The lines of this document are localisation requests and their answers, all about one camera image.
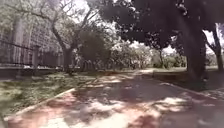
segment sidewalk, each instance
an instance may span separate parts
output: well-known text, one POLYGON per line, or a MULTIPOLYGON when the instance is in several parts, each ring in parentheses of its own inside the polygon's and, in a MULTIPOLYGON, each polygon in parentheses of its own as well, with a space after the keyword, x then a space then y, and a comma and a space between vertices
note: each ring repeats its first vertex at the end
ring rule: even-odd
POLYGON ((204 95, 213 99, 224 101, 224 88, 202 92, 204 95))
POLYGON ((102 77, 6 120, 9 128, 223 128, 223 108, 137 72, 102 77))

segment green grass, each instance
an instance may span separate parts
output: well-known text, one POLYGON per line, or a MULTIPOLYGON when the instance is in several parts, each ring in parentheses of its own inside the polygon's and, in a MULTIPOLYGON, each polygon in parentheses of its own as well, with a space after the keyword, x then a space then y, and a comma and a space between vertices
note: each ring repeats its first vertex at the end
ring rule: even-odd
POLYGON ((0 112, 11 115, 25 107, 40 103, 71 88, 81 87, 105 73, 64 73, 0 82, 0 112))

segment foliage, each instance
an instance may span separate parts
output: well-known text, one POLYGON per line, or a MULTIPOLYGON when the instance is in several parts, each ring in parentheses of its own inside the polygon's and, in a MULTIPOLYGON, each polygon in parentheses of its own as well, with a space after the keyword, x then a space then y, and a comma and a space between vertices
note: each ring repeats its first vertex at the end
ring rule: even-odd
POLYGON ((116 23, 122 39, 142 42, 156 50, 169 45, 177 51, 184 50, 187 69, 191 70, 189 75, 201 80, 205 73, 207 42, 203 30, 212 31, 214 21, 221 17, 211 15, 216 11, 215 4, 208 0, 103 0, 102 3, 101 16, 116 23), (178 41, 172 44, 173 37, 178 41))
POLYGON ((0 4, 0 26, 4 28, 12 28, 13 21, 17 14, 15 10, 7 8, 4 4, 0 4))
POLYGON ((161 62, 161 58, 159 55, 158 50, 153 50, 153 56, 151 59, 151 63, 154 68, 173 68, 173 67, 186 67, 186 58, 177 54, 166 54, 162 52, 162 59, 163 62, 161 62))
POLYGON ((35 18, 51 30, 54 38, 57 39, 63 52, 64 71, 71 74, 70 64, 72 52, 77 49, 80 40, 80 33, 87 24, 96 16, 94 6, 89 4, 86 10, 80 9, 74 0, 52 1, 52 0, 20 0, 16 5, 6 5, 20 14, 35 18))
POLYGON ((79 49, 82 69, 137 69, 146 68, 150 62, 150 49, 139 45, 131 47, 128 42, 116 43, 98 40, 97 36, 86 38, 85 45, 79 49))
POLYGON ((209 43, 207 41, 206 44, 216 55, 218 71, 222 72, 223 71, 222 49, 221 49, 221 44, 220 44, 220 39, 219 39, 220 37, 218 35, 218 30, 217 30, 220 27, 221 27, 220 24, 215 24, 214 25, 214 27, 212 29, 214 42, 209 43))
POLYGON ((215 54, 207 54, 206 56, 206 66, 215 66, 217 65, 215 54))
POLYGON ((82 44, 78 48, 80 56, 86 61, 97 61, 104 59, 103 56, 112 46, 108 41, 107 32, 98 26, 89 26, 81 33, 82 44))
POLYGON ((184 40, 183 37, 179 34, 176 37, 172 38, 172 41, 170 44, 171 48, 175 49, 176 52, 181 56, 185 56, 184 48, 182 45, 183 40, 184 40))
POLYGON ((217 30, 220 32, 221 36, 224 37, 224 24, 217 24, 217 30))

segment metal fence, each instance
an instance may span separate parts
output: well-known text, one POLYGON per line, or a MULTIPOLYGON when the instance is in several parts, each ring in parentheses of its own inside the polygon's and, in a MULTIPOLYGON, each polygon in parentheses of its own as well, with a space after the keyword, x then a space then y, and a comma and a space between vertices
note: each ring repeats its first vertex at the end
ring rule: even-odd
MULTIPOLYGON (((0 67, 32 67, 34 46, 21 46, 0 40, 0 67)), ((60 66, 60 54, 53 51, 37 51, 37 65, 48 68, 60 66)))

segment tree trunk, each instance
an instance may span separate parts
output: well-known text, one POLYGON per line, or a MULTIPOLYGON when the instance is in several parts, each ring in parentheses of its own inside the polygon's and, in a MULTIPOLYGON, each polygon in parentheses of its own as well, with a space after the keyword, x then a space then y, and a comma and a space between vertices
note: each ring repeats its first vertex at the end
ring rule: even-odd
POLYGON ((213 33, 213 37, 215 40, 215 51, 214 52, 216 55, 218 70, 220 72, 222 72, 223 71, 222 52, 221 52, 221 45, 220 45, 219 37, 218 37, 217 31, 216 31, 216 26, 214 27, 212 33, 213 33))
POLYGON ((160 58, 160 61, 161 61, 161 68, 164 68, 164 61, 163 61, 163 55, 162 55, 162 50, 159 50, 159 58, 160 58))
POLYGON ((68 73, 70 76, 72 75, 72 71, 70 69, 72 59, 72 51, 70 49, 63 50, 63 71, 68 73))
POLYGON ((91 71, 96 71, 97 70, 97 64, 96 62, 91 62, 91 71))
POLYGON ((86 71, 86 69, 87 69, 87 62, 84 60, 82 62, 81 71, 84 72, 84 71, 86 71))
POLYGON ((140 61, 140 68, 143 69, 144 62, 140 61))
POLYGON ((197 24, 183 17, 178 19, 181 40, 187 57, 187 71, 193 81, 203 82, 207 38, 197 24))

